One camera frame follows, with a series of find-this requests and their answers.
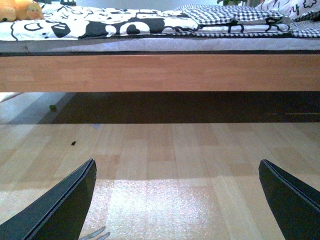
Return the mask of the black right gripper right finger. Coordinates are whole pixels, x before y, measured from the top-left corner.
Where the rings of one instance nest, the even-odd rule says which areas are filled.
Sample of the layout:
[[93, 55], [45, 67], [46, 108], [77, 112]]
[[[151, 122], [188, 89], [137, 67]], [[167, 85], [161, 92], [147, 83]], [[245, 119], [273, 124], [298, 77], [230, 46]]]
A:
[[320, 238], [320, 191], [267, 159], [258, 167], [271, 212], [286, 240]]

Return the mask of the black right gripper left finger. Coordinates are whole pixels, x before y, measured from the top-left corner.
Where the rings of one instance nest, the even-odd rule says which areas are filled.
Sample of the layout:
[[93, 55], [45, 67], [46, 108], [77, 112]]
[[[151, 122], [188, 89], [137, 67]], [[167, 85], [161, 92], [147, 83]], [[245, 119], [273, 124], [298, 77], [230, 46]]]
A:
[[89, 159], [70, 175], [0, 225], [2, 240], [77, 240], [97, 178]]

